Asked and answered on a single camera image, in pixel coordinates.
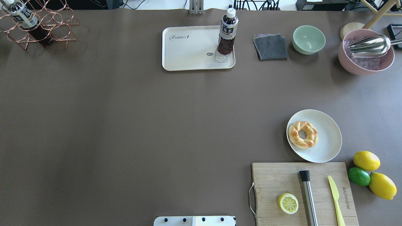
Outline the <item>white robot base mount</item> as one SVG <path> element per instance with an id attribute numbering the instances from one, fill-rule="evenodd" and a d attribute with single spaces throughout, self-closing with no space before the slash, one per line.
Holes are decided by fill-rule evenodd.
<path id="1" fill-rule="evenodd" d="M 160 216 L 154 226 L 235 226 L 234 216 Z"/>

